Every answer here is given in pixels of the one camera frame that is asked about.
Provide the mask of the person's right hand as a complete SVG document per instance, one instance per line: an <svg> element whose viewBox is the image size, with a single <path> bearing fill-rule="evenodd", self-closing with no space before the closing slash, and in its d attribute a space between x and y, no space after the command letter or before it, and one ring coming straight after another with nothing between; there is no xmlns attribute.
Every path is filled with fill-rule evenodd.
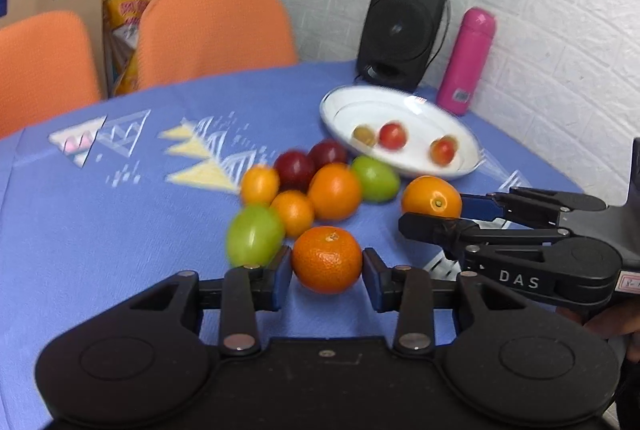
<svg viewBox="0 0 640 430"><path fill-rule="evenodd" d="M639 299L627 303L610 306L605 311L585 320L582 315L565 308L556 308L555 312L589 329L590 332L605 339L628 336L626 358L633 363L640 360L639 332L640 306Z"/></svg>

